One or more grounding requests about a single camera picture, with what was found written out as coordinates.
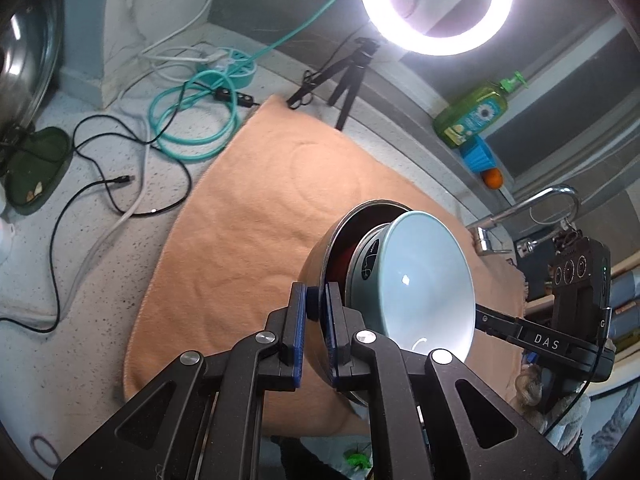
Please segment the gloved right hand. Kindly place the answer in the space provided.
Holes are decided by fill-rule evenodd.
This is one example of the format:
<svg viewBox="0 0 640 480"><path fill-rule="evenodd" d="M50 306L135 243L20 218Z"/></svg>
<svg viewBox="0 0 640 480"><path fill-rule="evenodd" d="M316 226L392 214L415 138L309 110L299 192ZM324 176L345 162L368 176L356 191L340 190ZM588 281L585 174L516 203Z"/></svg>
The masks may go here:
<svg viewBox="0 0 640 480"><path fill-rule="evenodd" d="M543 434L574 400L576 394L564 396L554 407L544 414L540 402L544 393L541 380L541 368L538 365L525 365L515 378L515 396L510 401L512 408L522 415L540 434ZM547 440L561 453L567 455L578 443L582 435L582 425L591 408L588 396L581 396L572 409L547 434Z"/></svg>

